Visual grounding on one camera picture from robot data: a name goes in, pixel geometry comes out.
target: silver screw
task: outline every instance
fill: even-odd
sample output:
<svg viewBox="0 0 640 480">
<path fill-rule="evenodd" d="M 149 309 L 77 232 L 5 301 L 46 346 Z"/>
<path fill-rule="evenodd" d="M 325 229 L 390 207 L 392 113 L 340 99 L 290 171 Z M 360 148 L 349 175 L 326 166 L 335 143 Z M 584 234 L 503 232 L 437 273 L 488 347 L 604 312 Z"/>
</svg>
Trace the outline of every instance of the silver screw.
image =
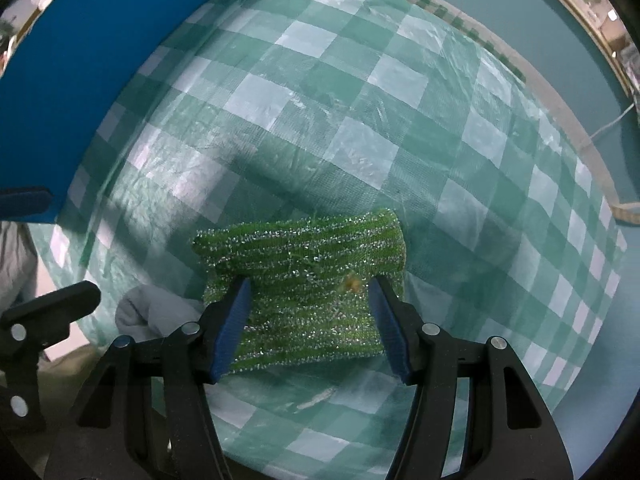
<svg viewBox="0 0 640 480">
<path fill-rule="evenodd" d="M 181 330 L 185 335 L 197 334 L 198 330 L 200 330 L 200 325 L 195 321 L 189 321 L 181 327 Z"/>
<path fill-rule="evenodd" d="M 440 327 L 437 326 L 435 323 L 425 323 L 422 326 L 422 331 L 426 335 L 438 335 L 440 333 Z"/>
<path fill-rule="evenodd" d="M 131 343 L 131 337 L 128 335 L 119 335 L 116 339 L 111 343 L 116 348 L 126 348 Z"/>
<path fill-rule="evenodd" d="M 11 337 L 16 341 L 24 341 L 24 338 L 27 337 L 27 329 L 20 323 L 16 323 L 11 327 Z"/>
<path fill-rule="evenodd" d="M 503 338 L 498 336 L 491 338 L 491 345 L 498 350 L 504 350 L 505 348 L 507 348 L 507 342 Z"/>
<path fill-rule="evenodd" d="M 15 395 L 9 403 L 11 404 L 11 409 L 14 410 L 17 416 L 27 416 L 27 413 L 29 413 L 27 402 L 22 397 Z"/>
</svg>

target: blue wall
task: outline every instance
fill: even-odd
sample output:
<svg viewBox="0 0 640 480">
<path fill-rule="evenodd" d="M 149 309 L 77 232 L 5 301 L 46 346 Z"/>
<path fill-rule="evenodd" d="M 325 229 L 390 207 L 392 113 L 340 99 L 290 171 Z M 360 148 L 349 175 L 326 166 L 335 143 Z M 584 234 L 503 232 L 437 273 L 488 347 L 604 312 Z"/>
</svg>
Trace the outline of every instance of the blue wall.
<svg viewBox="0 0 640 480">
<path fill-rule="evenodd" d="M 445 0 L 517 50 L 589 133 L 630 104 L 593 40 L 558 0 Z M 630 113 L 596 146 L 623 202 L 640 197 L 640 131 Z M 640 388 L 640 230 L 624 227 L 622 279 L 587 361 L 554 412 L 576 478 L 602 453 Z"/>
<path fill-rule="evenodd" d="M 120 89 L 206 0 L 54 0 L 0 79 L 0 189 L 46 186 L 52 222 Z"/>
</svg>

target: blue panel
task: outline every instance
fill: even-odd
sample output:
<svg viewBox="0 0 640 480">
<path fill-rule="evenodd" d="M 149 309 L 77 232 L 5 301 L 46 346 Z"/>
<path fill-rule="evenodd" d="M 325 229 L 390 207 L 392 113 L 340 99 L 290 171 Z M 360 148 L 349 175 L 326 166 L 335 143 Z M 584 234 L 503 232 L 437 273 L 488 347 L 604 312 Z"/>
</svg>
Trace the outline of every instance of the blue panel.
<svg viewBox="0 0 640 480">
<path fill-rule="evenodd" d="M 118 93 L 206 0 L 54 0 L 0 79 L 0 189 L 46 186 L 53 222 Z"/>
</svg>

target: teal partition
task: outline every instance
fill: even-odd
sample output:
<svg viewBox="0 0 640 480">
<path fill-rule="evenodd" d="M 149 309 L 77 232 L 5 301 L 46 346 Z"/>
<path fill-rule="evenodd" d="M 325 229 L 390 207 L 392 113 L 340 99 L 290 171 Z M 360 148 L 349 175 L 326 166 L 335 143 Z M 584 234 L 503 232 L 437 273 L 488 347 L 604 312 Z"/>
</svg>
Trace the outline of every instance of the teal partition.
<svg viewBox="0 0 640 480">
<path fill-rule="evenodd" d="M 0 79 L 0 189 L 46 186 L 53 222 L 120 89 L 205 0 L 54 0 Z"/>
</svg>

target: gray fabric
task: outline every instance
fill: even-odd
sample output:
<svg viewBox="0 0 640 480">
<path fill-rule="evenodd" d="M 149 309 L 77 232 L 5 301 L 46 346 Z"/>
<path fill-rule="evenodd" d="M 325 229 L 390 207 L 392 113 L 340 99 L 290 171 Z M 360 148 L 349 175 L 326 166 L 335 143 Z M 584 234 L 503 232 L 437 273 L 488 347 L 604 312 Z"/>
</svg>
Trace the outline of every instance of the gray fabric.
<svg viewBox="0 0 640 480">
<path fill-rule="evenodd" d="M 201 301 L 185 300 L 158 286 L 140 285 L 118 303 L 116 326 L 135 341 L 146 341 L 168 336 L 184 323 L 197 321 L 203 309 Z"/>
<path fill-rule="evenodd" d="M 37 263 L 26 225 L 0 222 L 0 314 L 14 304 Z"/>
</svg>

